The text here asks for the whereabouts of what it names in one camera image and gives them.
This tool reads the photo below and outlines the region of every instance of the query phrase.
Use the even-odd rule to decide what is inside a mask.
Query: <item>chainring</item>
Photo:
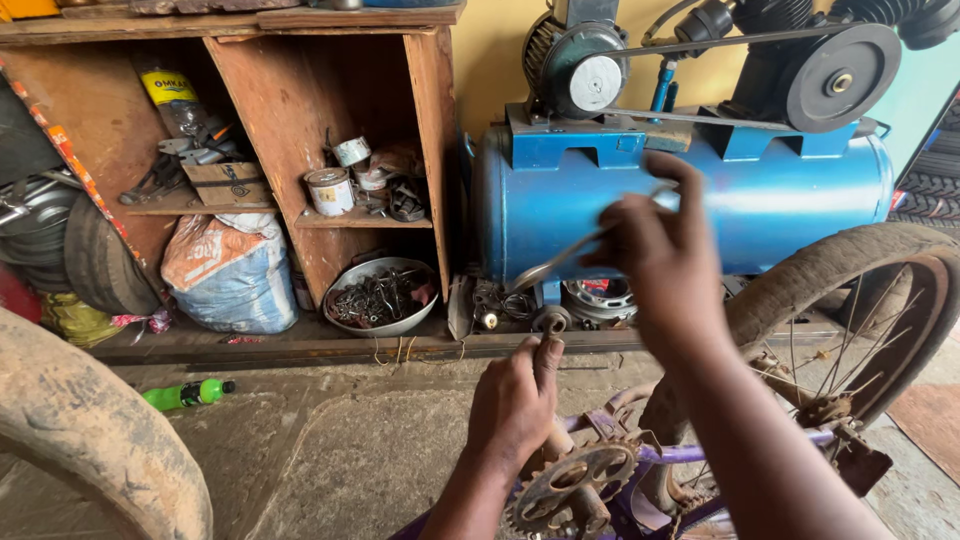
[[[638,446],[637,441],[628,439],[587,442],[555,462],[544,463],[541,471],[521,484],[514,502],[507,506],[507,522],[524,533],[553,532],[573,525],[563,516],[570,508],[568,498],[589,485],[604,503],[612,499],[634,473]]]

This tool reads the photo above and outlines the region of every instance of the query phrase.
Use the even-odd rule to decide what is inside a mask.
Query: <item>hand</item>
[[[553,428],[557,366],[564,343],[528,337],[509,358],[490,362],[473,394],[464,454],[486,461],[508,478]]]
[[[680,211],[664,209],[643,195],[625,195],[600,214],[601,227],[613,228],[581,264],[623,272],[639,308],[640,335],[663,362],[729,334],[720,262],[704,214],[702,174],[670,154],[647,152],[645,158],[650,174],[679,183]]]

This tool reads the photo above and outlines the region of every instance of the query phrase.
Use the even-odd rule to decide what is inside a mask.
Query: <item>right hand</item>
[[[580,263],[623,272],[639,308],[640,336],[663,362],[730,338],[720,261],[703,208],[703,175],[662,152],[647,152],[645,167],[655,177],[679,183],[680,211],[643,195],[625,195],[600,214],[600,226],[612,229]]]

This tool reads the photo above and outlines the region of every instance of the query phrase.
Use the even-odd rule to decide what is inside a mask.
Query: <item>left hand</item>
[[[553,428],[563,341],[527,337],[509,358],[490,362],[473,394],[464,454],[519,474]]]

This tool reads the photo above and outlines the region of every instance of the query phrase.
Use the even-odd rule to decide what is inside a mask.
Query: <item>stacked tires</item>
[[[960,239],[960,99],[897,186],[887,220],[926,225]]]

